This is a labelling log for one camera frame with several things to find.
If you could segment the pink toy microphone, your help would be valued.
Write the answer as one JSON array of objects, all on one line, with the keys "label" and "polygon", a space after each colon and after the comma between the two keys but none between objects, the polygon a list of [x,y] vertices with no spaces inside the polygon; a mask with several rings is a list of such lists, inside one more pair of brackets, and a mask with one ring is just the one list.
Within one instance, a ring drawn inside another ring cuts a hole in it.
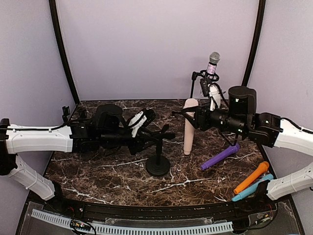
[{"label": "pink toy microphone", "polygon": [[[189,98],[186,100],[184,108],[198,106],[198,101],[194,98]],[[184,128],[184,145],[183,152],[185,155],[190,155],[194,140],[194,131],[195,128],[192,124],[186,119],[185,120],[185,128]]]}]

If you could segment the black round-base pink mic stand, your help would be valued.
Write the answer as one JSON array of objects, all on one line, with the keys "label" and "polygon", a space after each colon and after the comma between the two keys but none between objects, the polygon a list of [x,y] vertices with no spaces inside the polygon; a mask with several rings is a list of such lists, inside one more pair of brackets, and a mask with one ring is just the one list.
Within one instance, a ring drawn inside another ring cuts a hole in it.
[{"label": "black round-base pink mic stand", "polygon": [[153,132],[151,137],[156,145],[156,154],[150,157],[145,164],[147,172],[154,177],[161,177],[166,175],[171,167],[169,160],[163,156],[163,140],[172,140],[176,137],[175,133],[167,132],[169,124],[162,127],[160,131]]}]

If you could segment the purple toy microphone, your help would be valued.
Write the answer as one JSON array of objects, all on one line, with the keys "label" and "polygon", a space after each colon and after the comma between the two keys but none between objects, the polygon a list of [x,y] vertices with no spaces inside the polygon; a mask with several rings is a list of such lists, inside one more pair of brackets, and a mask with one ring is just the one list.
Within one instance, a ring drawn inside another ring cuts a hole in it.
[{"label": "purple toy microphone", "polygon": [[203,163],[201,165],[201,170],[206,170],[206,169],[212,167],[213,165],[224,160],[226,157],[237,153],[239,151],[239,149],[240,149],[240,146],[238,143],[235,145],[230,145],[227,149],[223,150],[222,152],[220,152],[219,154],[217,154],[213,158],[211,158],[208,161],[206,161],[205,163]]}]

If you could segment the black round-base orange mic stand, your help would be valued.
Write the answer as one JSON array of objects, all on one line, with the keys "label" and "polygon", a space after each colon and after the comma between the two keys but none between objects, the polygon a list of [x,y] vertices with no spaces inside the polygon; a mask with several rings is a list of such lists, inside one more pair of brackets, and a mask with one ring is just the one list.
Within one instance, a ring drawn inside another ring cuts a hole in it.
[{"label": "black round-base orange mic stand", "polygon": [[68,116],[70,115],[70,109],[69,106],[63,106],[62,107],[62,120],[63,122],[67,122],[68,121]]}]

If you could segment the orange toy microphone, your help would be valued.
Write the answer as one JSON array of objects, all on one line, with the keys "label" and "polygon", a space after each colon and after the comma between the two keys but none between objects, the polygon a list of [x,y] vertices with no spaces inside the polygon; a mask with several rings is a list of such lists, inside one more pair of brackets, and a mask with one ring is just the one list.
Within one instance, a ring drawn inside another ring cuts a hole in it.
[{"label": "orange toy microphone", "polygon": [[246,189],[251,183],[253,183],[260,175],[265,173],[269,168],[269,163],[263,161],[259,164],[259,166],[244,180],[242,181],[233,192],[237,195]]}]

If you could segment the blue toy microphone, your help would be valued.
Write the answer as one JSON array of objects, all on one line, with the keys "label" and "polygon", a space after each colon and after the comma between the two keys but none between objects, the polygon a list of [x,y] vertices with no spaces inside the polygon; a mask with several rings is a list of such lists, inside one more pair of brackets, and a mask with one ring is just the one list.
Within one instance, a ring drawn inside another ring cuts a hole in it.
[{"label": "blue toy microphone", "polygon": [[234,196],[231,199],[231,201],[237,202],[237,201],[240,201],[240,200],[252,195],[256,191],[256,189],[260,183],[262,183],[266,180],[273,180],[273,178],[274,178],[274,176],[272,174],[268,174],[268,175],[262,177],[258,182],[254,183],[253,185],[249,186],[248,188],[246,188],[245,190],[243,190],[242,192],[240,192],[239,194]]}]

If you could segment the black round-base blue mic stand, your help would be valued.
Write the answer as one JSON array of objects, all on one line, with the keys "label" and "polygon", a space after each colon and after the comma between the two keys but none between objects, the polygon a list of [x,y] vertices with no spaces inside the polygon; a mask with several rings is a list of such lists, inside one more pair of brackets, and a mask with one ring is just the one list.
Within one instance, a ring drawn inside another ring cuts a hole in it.
[{"label": "black round-base blue mic stand", "polygon": [[88,118],[88,113],[87,113],[87,110],[85,108],[78,109],[78,115],[79,115],[79,119],[87,119]]}]

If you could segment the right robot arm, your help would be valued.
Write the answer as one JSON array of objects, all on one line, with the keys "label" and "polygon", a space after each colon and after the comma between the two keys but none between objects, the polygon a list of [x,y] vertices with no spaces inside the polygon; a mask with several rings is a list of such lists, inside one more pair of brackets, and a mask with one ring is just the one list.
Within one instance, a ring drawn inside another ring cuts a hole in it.
[{"label": "right robot arm", "polygon": [[[267,147],[295,150],[307,155],[313,154],[313,132],[294,123],[286,117],[271,113],[256,112],[256,91],[245,86],[234,86],[228,90],[228,109],[211,111],[209,104],[202,104],[180,110],[196,129],[206,131],[212,127],[248,138]],[[250,200],[250,209],[261,212],[268,205],[287,194],[313,188],[313,165],[287,176],[266,180],[257,187],[257,196]]]}]

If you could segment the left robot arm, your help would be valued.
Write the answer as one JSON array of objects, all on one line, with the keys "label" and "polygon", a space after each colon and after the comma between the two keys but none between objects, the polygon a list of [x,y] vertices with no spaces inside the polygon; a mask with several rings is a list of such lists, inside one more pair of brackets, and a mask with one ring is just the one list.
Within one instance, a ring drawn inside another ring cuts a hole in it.
[{"label": "left robot arm", "polygon": [[0,174],[12,177],[43,200],[50,200],[49,204],[56,212],[66,213],[69,203],[62,197],[58,184],[37,173],[18,153],[84,153],[101,147],[126,146],[130,154],[135,155],[156,144],[156,137],[146,128],[155,117],[154,110],[143,109],[125,120],[121,107],[106,104],[98,106],[91,118],[82,113],[79,118],[55,127],[20,126],[4,118],[0,121]]}]

